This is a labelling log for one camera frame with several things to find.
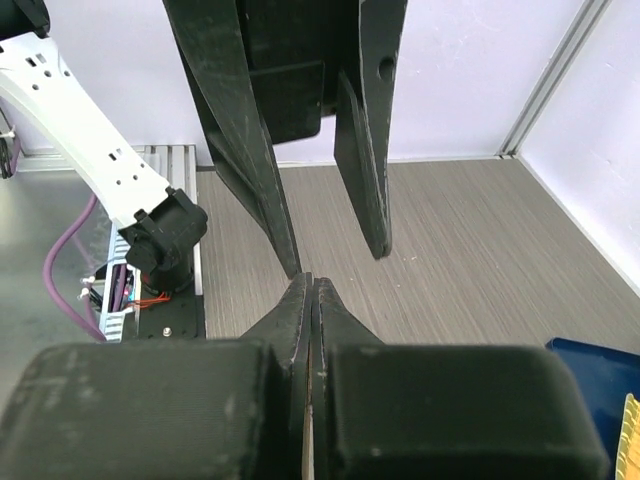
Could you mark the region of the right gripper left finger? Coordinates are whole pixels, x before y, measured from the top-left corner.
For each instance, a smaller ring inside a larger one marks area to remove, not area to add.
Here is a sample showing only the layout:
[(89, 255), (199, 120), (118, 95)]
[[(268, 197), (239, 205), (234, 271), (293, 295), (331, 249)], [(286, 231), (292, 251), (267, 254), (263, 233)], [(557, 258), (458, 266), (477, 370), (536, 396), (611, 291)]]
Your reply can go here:
[(312, 276), (236, 339), (63, 344), (1, 417), (5, 479), (303, 479)]

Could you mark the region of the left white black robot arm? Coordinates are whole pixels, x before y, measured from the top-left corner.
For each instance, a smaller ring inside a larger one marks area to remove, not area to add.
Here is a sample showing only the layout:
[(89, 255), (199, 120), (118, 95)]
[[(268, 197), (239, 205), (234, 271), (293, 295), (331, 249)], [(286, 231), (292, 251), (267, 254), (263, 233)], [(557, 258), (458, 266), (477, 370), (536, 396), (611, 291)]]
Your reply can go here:
[[(389, 255), (387, 159), (403, 1), (168, 1), (216, 171), (288, 277), (301, 270), (274, 146), (336, 120), (334, 158), (373, 257)], [(129, 245), (148, 290), (194, 276), (207, 216), (129, 146), (50, 37), (41, 1), (1, 5), (1, 95), (67, 159)]]

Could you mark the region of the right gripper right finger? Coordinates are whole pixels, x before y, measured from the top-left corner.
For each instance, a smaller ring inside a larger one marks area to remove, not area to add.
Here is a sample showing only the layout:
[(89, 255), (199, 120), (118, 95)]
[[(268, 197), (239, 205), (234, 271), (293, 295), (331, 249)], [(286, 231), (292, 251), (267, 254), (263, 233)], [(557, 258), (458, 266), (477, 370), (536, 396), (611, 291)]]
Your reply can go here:
[(387, 344), (314, 283), (319, 479), (604, 479), (610, 460), (567, 365), (535, 346)]

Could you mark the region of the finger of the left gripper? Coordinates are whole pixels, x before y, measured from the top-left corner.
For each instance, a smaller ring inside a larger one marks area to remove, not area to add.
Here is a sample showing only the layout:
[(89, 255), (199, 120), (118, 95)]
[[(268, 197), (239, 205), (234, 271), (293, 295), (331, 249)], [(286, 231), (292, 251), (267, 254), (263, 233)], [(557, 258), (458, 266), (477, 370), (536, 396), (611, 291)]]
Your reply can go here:
[(344, 3), (334, 158), (376, 259), (392, 250), (388, 152), (405, 1)]
[(288, 278), (302, 271), (234, 1), (164, 3), (216, 172), (265, 232)]

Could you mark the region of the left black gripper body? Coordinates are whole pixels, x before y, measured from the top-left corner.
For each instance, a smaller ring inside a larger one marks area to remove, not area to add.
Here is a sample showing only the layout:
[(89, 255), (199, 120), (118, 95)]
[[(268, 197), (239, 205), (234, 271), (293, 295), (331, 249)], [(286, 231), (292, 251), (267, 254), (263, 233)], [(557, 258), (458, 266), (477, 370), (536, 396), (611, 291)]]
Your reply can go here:
[(360, 121), (353, 53), (358, 1), (237, 1), (249, 78), (273, 145), (316, 136), (325, 117), (337, 134)]

